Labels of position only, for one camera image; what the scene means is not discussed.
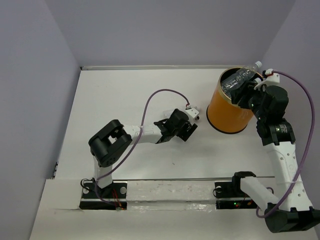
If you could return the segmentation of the clear unlabelled plastic bottle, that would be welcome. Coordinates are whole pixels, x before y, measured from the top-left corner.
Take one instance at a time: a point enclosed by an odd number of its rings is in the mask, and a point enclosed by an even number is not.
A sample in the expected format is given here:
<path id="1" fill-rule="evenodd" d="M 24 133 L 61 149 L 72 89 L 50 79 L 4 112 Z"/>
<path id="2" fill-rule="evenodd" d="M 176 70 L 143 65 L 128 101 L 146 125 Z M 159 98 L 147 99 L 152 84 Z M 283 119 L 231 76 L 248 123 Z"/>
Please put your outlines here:
<path id="1" fill-rule="evenodd" d="M 261 67 L 262 62 L 256 61 L 251 65 L 229 69 L 225 79 L 220 82 L 221 90 L 226 95 L 230 95 L 232 90 L 240 87 L 245 81 L 253 79 Z"/>

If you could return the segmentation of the dark label plastic bottle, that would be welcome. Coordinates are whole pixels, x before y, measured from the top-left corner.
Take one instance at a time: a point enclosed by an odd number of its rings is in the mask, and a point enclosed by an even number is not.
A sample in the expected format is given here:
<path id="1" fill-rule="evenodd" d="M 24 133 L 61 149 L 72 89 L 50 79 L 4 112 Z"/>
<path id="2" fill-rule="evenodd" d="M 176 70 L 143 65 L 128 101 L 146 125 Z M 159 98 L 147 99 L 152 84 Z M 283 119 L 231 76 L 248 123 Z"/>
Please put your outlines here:
<path id="1" fill-rule="evenodd" d="M 185 113 L 185 108 L 182 108 L 182 107 L 180 107 L 180 108 L 178 108 L 180 111 L 182 111 L 183 113 Z M 170 116 L 171 116 L 171 114 L 173 113 L 173 109 L 171 109 L 171 110 L 166 110 L 166 111 L 163 111 L 162 112 L 162 115 L 163 115 L 163 117 L 165 118 L 165 119 L 167 119 L 167 118 L 169 118 Z"/>

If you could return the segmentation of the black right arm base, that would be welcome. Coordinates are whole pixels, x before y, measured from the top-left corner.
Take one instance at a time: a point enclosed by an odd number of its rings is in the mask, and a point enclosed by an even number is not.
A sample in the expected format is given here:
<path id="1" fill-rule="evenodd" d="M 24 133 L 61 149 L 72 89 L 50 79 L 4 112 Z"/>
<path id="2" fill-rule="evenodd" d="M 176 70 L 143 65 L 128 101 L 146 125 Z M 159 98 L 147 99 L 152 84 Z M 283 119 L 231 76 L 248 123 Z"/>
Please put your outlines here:
<path id="1" fill-rule="evenodd" d="M 214 183 L 212 191 L 217 210 L 256 209 L 257 204 L 244 192 L 234 189 L 231 181 Z"/>

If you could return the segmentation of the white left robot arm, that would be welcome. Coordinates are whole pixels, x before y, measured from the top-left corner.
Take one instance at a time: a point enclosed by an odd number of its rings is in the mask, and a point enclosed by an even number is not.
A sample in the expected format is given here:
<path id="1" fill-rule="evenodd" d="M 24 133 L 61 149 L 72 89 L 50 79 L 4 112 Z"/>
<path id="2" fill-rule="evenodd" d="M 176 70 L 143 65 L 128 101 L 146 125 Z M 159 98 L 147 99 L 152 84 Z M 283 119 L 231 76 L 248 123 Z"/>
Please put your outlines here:
<path id="1" fill-rule="evenodd" d="M 110 194 L 113 165 L 129 146 L 162 144 L 174 137 L 185 142 L 197 129 L 195 121 L 200 119 L 197 108 L 176 108 L 170 113 L 168 118 L 144 126 L 124 125 L 114 119 L 90 138 L 88 145 L 94 158 L 93 191 L 98 199 Z"/>

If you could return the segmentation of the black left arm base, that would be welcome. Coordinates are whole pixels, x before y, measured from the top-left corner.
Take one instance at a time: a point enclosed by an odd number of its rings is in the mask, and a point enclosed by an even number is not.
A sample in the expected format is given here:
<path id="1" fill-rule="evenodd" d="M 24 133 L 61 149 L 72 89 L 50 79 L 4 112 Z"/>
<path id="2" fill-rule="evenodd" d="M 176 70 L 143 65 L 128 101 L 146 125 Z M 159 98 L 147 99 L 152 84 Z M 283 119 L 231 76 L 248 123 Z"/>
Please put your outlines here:
<path id="1" fill-rule="evenodd" d="M 82 193 L 79 202 L 81 210 L 108 210 L 122 211 L 126 210 L 127 203 L 127 188 L 126 181 L 113 181 L 105 188 L 97 187 L 95 192 L 95 180 L 83 178 L 80 181 Z"/>

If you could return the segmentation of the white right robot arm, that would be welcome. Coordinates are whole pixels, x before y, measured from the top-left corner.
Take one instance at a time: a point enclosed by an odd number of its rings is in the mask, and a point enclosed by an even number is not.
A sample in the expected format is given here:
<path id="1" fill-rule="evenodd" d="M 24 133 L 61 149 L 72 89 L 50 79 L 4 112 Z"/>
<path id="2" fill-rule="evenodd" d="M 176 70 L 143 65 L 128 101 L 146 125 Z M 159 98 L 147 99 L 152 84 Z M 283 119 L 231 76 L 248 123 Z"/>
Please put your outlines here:
<path id="1" fill-rule="evenodd" d="M 307 231 L 320 223 L 320 211 L 313 207 L 300 176 L 296 159 L 296 138 L 284 118 L 289 103 L 287 91 L 266 80 L 246 80 L 231 91 L 231 102 L 251 110 L 256 129 L 271 161 L 276 193 L 263 186 L 250 171 L 236 172 L 230 183 L 235 196 L 246 194 L 257 205 L 257 217 L 272 233 Z"/>

